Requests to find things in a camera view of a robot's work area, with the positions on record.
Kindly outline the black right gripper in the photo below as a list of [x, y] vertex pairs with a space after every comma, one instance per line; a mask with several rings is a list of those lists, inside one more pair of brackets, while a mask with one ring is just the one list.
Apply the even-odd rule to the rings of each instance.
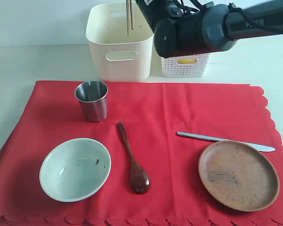
[[135, 2], [152, 31], [160, 20], [178, 19], [183, 15], [182, 10], [172, 0], [136, 0]]

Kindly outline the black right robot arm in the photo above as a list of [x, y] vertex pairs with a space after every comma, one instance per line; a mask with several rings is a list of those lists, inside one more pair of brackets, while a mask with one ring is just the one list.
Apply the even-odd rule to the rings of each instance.
[[193, 8], [177, 0], [138, 0], [163, 58], [230, 50], [240, 39], [283, 35], [283, 0], [267, 0], [242, 9], [229, 4]]

